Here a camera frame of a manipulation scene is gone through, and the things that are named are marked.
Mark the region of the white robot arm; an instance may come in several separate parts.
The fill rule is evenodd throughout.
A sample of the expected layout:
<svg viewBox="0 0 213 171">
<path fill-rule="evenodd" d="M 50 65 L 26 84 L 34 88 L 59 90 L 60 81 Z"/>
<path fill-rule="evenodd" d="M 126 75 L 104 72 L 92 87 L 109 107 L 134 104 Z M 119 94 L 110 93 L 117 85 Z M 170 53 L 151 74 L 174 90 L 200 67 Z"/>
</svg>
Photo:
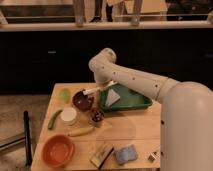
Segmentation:
<svg viewBox="0 0 213 171">
<path fill-rule="evenodd" d="M 90 59 L 89 68 L 97 84 L 113 80 L 161 104 L 161 171 L 213 171 L 213 90 L 119 66 L 110 48 Z"/>
</svg>

